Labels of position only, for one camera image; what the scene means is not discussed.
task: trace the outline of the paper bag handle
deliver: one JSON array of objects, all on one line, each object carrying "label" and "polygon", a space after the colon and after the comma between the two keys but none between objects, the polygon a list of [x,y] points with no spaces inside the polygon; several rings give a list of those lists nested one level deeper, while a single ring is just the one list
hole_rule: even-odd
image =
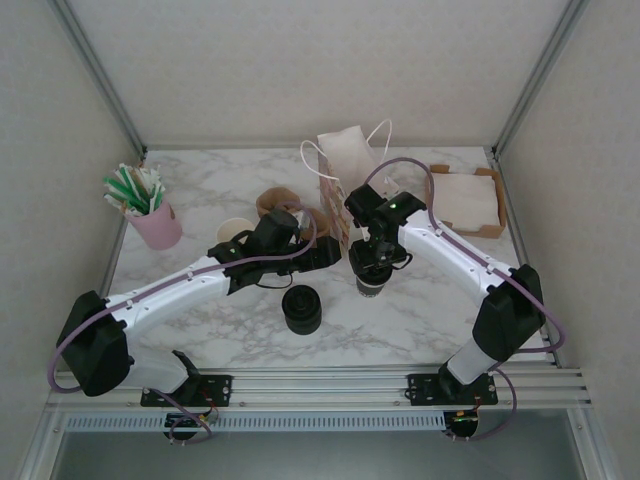
[{"label": "paper bag handle", "polygon": [[311,168],[309,166],[309,164],[307,163],[307,159],[304,158],[304,144],[308,143],[309,145],[311,145],[313,148],[315,148],[316,150],[318,150],[318,153],[320,155],[322,155],[324,158],[327,158],[327,156],[324,154],[324,152],[322,150],[320,150],[320,147],[317,146],[315,143],[313,143],[311,140],[303,140],[302,143],[300,144],[300,156],[302,157],[302,161],[304,162],[305,166],[311,170],[313,173],[315,173],[316,175],[320,176],[320,177],[324,177],[324,178],[328,178],[329,180],[340,180],[338,177],[332,177],[331,175],[325,175],[324,173],[320,173],[317,170],[314,170],[313,168]]},{"label": "paper bag handle", "polygon": [[[389,150],[389,142],[391,141],[391,132],[393,131],[393,123],[391,122],[391,119],[385,118],[383,121],[380,122],[380,124],[376,128],[373,129],[373,132],[371,132],[367,137],[367,143],[369,143],[369,140],[371,140],[371,137],[373,137],[376,134],[376,132],[380,130],[380,127],[382,127],[385,123],[389,123],[389,133],[387,135],[387,143],[384,146],[384,153],[382,154],[382,160],[380,160],[380,163],[384,162],[384,159],[387,156],[387,151]],[[307,163],[307,159],[304,157],[304,145],[306,143],[308,143],[313,148],[315,148],[318,151],[318,153],[322,155],[324,158],[327,158],[327,156],[324,154],[324,152],[320,149],[318,145],[313,143],[311,140],[303,140],[302,143],[300,144],[300,157],[302,157],[302,161],[304,162],[305,166],[320,177],[328,178],[329,180],[340,180],[337,177],[332,177],[331,175],[325,175],[324,173],[320,173],[309,166],[309,164]]]},{"label": "paper bag handle", "polygon": [[382,160],[380,160],[380,163],[384,162],[384,159],[387,156],[387,150],[389,150],[389,142],[391,141],[391,132],[393,131],[393,123],[391,122],[391,119],[385,118],[383,121],[380,122],[380,124],[376,128],[373,129],[373,132],[371,132],[367,137],[367,143],[369,143],[369,140],[371,140],[371,137],[373,137],[376,134],[376,132],[380,130],[380,127],[382,127],[382,125],[384,125],[387,122],[389,122],[389,134],[387,135],[387,143],[384,146],[384,153],[382,154]]}]

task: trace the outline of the white wall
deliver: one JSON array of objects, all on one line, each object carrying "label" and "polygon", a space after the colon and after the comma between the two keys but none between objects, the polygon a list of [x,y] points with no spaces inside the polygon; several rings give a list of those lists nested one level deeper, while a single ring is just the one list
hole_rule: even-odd
[{"label": "white wall", "polygon": [[625,478],[640,469],[639,20],[637,0],[591,2],[502,160]]},{"label": "white wall", "polygon": [[134,158],[46,2],[2,2],[2,478],[22,462],[66,315],[104,273],[117,212],[101,178]]},{"label": "white wall", "polygon": [[489,145],[567,0],[72,0],[151,146]]}]

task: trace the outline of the black cylinder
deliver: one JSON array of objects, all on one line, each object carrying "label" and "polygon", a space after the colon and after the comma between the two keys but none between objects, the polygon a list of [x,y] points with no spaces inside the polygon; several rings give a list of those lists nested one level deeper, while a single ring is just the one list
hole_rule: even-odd
[{"label": "black cylinder", "polygon": [[391,278],[392,268],[372,268],[356,276],[356,286],[360,295],[375,297],[378,295],[387,281]]},{"label": "black cylinder", "polygon": [[289,330],[298,335],[315,332],[322,321],[320,296],[307,285],[296,285],[284,294],[282,311]]}]

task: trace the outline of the white napkin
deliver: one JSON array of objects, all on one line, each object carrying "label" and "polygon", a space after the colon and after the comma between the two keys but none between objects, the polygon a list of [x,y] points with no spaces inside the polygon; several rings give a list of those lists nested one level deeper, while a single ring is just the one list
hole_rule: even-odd
[{"label": "white napkin", "polygon": [[500,225],[493,178],[462,173],[434,173],[433,213],[456,230],[477,232],[483,225]]}]

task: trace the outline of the pink cup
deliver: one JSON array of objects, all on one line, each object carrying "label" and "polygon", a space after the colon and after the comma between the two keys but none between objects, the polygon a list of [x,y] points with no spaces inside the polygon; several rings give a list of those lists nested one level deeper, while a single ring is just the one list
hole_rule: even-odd
[{"label": "pink cup", "polygon": [[127,219],[153,250],[171,248],[182,236],[182,226],[169,202],[164,200],[155,212],[143,217],[128,216]]}]

